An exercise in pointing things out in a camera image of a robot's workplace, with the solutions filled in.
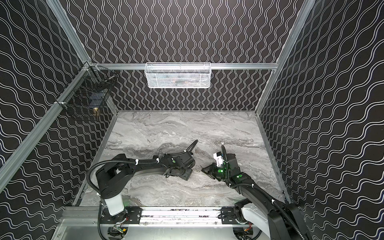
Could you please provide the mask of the white mesh wall basket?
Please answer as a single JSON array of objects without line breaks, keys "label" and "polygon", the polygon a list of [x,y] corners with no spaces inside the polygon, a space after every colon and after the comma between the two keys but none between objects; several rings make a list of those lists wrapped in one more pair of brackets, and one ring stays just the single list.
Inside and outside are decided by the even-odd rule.
[{"label": "white mesh wall basket", "polygon": [[207,89],[211,86],[212,66],[209,62],[148,62],[145,77],[153,89]]}]

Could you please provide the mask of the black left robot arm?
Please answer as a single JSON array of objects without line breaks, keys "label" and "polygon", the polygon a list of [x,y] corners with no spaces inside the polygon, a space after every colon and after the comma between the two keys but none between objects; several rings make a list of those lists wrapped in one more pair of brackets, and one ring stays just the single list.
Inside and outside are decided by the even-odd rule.
[{"label": "black left robot arm", "polygon": [[196,164],[193,149],[198,142],[193,141],[182,152],[165,153],[152,159],[130,159],[125,154],[116,155],[111,160],[91,166],[86,181],[99,195],[102,206],[107,207],[110,216],[114,217],[125,210],[122,191],[133,177],[161,175],[189,180]]}]

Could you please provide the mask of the brass fitting in basket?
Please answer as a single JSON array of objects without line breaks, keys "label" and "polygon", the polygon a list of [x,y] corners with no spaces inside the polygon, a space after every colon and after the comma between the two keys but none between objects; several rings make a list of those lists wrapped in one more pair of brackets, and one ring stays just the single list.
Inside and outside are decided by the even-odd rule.
[{"label": "brass fitting in basket", "polygon": [[95,118],[99,117],[100,116],[100,110],[99,108],[93,108],[93,116]]}]

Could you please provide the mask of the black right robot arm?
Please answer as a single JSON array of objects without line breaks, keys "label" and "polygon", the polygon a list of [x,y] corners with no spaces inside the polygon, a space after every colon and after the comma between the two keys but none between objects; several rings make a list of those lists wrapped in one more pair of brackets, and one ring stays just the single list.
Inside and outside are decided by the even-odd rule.
[{"label": "black right robot arm", "polygon": [[299,207],[284,203],[263,190],[242,172],[235,154],[225,146],[214,154],[215,162],[202,168],[213,180],[224,182],[230,189],[245,197],[234,206],[236,221],[251,223],[271,240],[308,240],[310,234]]}]

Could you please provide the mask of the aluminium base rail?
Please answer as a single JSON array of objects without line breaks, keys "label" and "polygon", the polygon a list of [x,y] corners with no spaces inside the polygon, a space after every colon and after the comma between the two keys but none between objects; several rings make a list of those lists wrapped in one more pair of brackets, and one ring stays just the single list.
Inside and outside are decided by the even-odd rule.
[{"label": "aluminium base rail", "polygon": [[123,220],[135,227],[230,227],[251,222],[257,227],[267,227],[268,217],[253,204],[243,210],[235,207],[126,207],[115,215],[109,215],[102,207],[68,207],[61,218],[68,225],[111,226]]}]

